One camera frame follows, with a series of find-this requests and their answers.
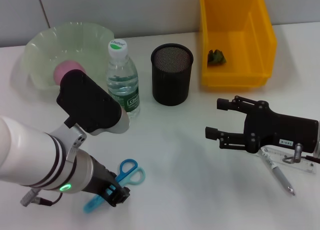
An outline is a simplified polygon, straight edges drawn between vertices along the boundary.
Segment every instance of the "mesh cup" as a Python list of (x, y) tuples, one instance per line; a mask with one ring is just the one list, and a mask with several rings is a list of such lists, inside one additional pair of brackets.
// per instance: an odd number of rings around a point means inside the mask
[(175, 106), (186, 100), (193, 61), (191, 51), (179, 44), (164, 44), (153, 51), (152, 94), (156, 101)]

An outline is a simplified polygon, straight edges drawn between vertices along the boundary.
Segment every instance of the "water bottle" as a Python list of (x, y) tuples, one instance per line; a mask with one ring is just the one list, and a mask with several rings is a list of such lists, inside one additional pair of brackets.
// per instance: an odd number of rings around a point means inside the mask
[(106, 82), (111, 95), (128, 113), (135, 117), (140, 111), (138, 73), (134, 62), (128, 56), (127, 43), (122, 39), (110, 41), (110, 61)]

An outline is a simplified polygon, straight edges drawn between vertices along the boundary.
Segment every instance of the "scissors handle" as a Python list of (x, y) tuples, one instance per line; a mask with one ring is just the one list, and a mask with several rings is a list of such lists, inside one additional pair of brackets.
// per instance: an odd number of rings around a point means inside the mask
[[(124, 172), (124, 171), (123, 171), (123, 166), (124, 166), (126, 163), (128, 163), (128, 162), (129, 162), (129, 163), (133, 163), (133, 167), (132, 167), (129, 171)], [(120, 167), (119, 167), (120, 173), (119, 173), (118, 176), (116, 176), (115, 180), (116, 180), (117, 182), (120, 182), (122, 179), (124, 179), (126, 176), (128, 176), (128, 175), (129, 175), (133, 170), (135, 170), (137, 167), (138, 167), (138, 163), (137, 163), (135, 160), (133, 160), (133, 159), (124, 160), (124, 161), (120, 164)]]
[[(137, 172), (141, 172), (141, 178), (138, 181), (133, 181), (131, 180), (131, 178), (137, 173)], [(131, 185), (139, 185), (141, 184), (146, 178), (146, 173), (145, 170), (142, 167), (137, 167), (136, 169), (134, 169), (128, 176), (126, 176), (123, 180), (121, 180), (119, 182), (120, 186), (125, 186), (127, 184), (131, 184)]]
[[(131, 177), (133, 177), (137, 172), (141, 172), (141, 178), (138, 181), (132, 181)], [(128, 176), (126, 176), (124, 179), (122, 179), (119, 182), (119, 185), (121, 187), (124, 187), (127, 184), (131, 184), (131, 185), (139, 185), (141, 184), (146, 178), (146, 173), (145, 170), (143, 170), (142, 167), (137, 167), (136, 169), (134, 169)], [(110, 195), (112, 193), (112, 191), (110, 189), (107, 190), (107, 194)], [(100, 206), (102, 203), (104, 203), (104, 199), (99, 196), (96, 195), (94, 196), (84, 207), (83, 207), (83, 211), (85, 213), (90, 213), (93, 210), (95, 210), (98, 206)]]
[[(133, 163), (133, 167), (127, 171), (127, 172), (124, 172), (123, 171), (123, 166), (126, 164), (126, 163)], [(138, 163), (133, 160), (133, 159), (127, 159), (127, 160), (124, 160), (121, 164), (120, 164), (120, 173), (118, 176), (115, 177), (115, 180), (119, 183), (120, 186), (124, 186), (124, 185), (121, 185), (120, 182), (126, 177), (128, 176), (130, 173), (133, 172), (133, 170), (135, 170), (136, 168), (138, 167)], [(110, 188), (112, 190), (115, 189), (115, 187), (113, 185), (110, 186)], [(110, 189), (107, 189), (107, 192), (106, 192), (108, 195), (110, 195), (112, 193), (112, 191)], [(100, 206), (102, 203), (104, 203), (105, 200), (99, 196), (99, 195), (96, 195), (94, 196), (84, 207), (83, 207), (83, 211), (85, 213), (90, 213), (92, 212), (93, 210), (95, 210), (98, 206)]]

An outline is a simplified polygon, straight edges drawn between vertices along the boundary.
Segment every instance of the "ruler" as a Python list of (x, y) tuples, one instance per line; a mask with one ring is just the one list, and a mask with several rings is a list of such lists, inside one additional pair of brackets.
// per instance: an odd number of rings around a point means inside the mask
[(293, 154), (289, 154), (284, 151), (276, 150), (276, 149), (269, 147), (269, 146), (265, 146), (264, 148), (267, 150), (271, 160), (278, 163), (278, 164), (292, 167), (292, 168), (295, 168), (295, 169), (298, 169), (298, 170), (301, 170), (301, 171), (304, 171), (307, 173), (312, 173), (312, 174), (316, 173), (316, 164), (317, 163), (315, 163), (315, 162), (308, 161), (308, 160), (305, 160), (304, 158), (302, 158), (300, 163), (288, 164), (288, 163), (283, 162), (282, 159), (284, 159), (285, 157), (294, 156)]

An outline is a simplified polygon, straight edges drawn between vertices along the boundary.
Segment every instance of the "bottle label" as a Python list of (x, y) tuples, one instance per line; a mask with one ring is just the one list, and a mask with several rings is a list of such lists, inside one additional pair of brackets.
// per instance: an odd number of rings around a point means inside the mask
[(138, 87), (134, 92), (125, 96), (118, 96), (113, 94), (110, 91), (109, 91), (109, 95), (111, 95), (122, 106), (122, 108), (124, 108), (126, 112), (133, 111), (135, 108), (138, 107), (140, 103)]

